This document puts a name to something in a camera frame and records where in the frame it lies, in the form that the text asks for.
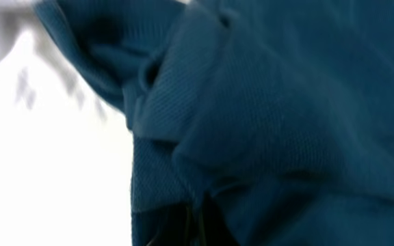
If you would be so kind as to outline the blue polo shirt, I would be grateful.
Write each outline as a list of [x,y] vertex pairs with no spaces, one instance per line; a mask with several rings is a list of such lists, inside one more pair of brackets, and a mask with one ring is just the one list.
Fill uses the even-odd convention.
[[125,115],[134,245],[394,245],[394,0],[34,11]]

